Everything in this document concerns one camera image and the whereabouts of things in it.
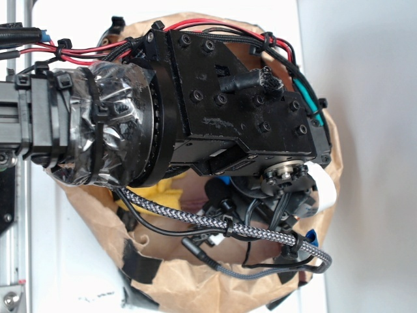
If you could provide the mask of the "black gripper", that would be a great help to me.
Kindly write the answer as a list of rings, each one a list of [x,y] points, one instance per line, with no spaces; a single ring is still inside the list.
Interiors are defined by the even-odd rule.
[[[258,196],[318,188],[312,171],[330,162],[328,127],[272,34],[152,29],[128,44],[128,62],[154,72],[152,152],[132,187],[191,169]]]

